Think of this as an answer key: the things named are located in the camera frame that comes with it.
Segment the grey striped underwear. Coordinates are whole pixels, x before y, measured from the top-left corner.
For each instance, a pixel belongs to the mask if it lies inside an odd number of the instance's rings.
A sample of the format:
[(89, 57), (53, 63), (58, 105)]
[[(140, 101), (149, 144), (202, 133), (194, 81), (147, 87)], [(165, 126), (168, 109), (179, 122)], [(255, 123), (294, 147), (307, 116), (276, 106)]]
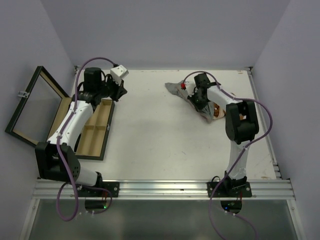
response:
[(168, 90), (169, 93), (171, 93), (174, 96), (180, 97), (183, 100), (185, 100), (188, 104), (191, 105), (191, 107), (201, 116), (206, 119), (208, 123), (211, 123), (213, 120), (217, 120), (219, 113), (215, 115), (215, 107), (214, 103), (210, 101), (206, 104), (206, 106), (201, 110), (196, 110), (195, 106), (191, 103), (190, 100), (188, 100), (189, 93), (187, 90), (181, 89), (181, 83), (182, 81), (178, 83), (172, 83), (172, 82), (166, 82), (164, 84), (165, 88)]

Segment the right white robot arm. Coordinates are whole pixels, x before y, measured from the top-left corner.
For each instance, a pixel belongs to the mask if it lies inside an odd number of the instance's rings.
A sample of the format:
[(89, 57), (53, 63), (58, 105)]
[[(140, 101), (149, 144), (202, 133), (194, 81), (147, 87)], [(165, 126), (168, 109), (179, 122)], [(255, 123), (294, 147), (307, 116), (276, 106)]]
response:
[(208, 74), (197, 71), (195, 90), (187, 97), (200, 112), (213, 102), (225, 112), (225, 132), (230, 140), (229, 164), (218, 189), (227, 196), (235, 196), (247, 183), (247, 161), (250, 143), (259, 132), (255, 103), (251, 99), (237, 98), (211, 82)]

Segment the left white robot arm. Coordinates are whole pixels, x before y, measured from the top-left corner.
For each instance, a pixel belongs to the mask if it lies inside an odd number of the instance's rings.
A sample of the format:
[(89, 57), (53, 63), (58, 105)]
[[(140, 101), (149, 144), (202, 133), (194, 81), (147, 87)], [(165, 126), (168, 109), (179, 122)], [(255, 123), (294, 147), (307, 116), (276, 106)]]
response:
[(99, 67), (84, 70), (62, 122), (52, 135), (35, 147), (39, 175), (42, 179), (86, 186), (92, 196), (103, 193), (104, 184), (98, 172), (81, 167), (75, 147), (87, 121), (105, 98), (118, 101), (127, 93), (124, 78), (129, 71), (118, 65), (104, 74)]

